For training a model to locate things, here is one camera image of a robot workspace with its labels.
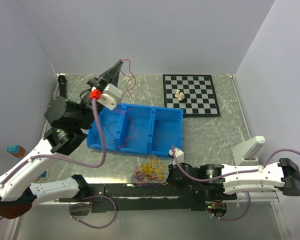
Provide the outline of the blue three-compartment plastic bin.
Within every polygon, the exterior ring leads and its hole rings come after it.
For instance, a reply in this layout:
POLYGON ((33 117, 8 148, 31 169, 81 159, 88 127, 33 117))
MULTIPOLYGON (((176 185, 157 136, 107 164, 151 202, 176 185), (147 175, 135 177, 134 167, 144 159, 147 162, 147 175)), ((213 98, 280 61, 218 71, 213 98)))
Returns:
POLYGON ((123 103, 98 116, 108 152, 167 158, 172 147, 182 148, 181 109, 123 103))

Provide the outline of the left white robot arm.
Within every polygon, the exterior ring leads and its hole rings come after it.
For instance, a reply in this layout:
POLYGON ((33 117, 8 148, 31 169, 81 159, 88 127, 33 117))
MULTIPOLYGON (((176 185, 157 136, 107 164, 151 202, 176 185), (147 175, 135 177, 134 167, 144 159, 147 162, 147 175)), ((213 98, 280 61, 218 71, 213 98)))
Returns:
POLYGON ((106 140, 99 118, 107 108, 113 110, 122 100, 118 89, 123 60, 118 60, 100 76, 88 81, 80 102, 64 96, 53 98, 45 112, 50 129, 34 149, 0 176, 0 218, 15 219, 41 203, 70 199, 85 200, 90 188, 85 178, 75 174, 65 180, 36 184, 37 177, 57 160, 68 162, 69 155, 87 138, 86 130, 97 127, 101 147, 106 140))

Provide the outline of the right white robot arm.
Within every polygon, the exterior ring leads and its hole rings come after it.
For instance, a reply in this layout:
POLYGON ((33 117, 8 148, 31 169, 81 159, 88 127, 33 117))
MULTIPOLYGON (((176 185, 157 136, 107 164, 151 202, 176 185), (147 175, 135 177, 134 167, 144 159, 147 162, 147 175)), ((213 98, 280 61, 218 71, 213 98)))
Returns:
POLYGON ((299 166, 289 158, 265 167, 171 164, 167 182, 176 188, 190 188, 209 201, 233 200, 241 192, 282 192, 284 196, 300 197, 299 166))

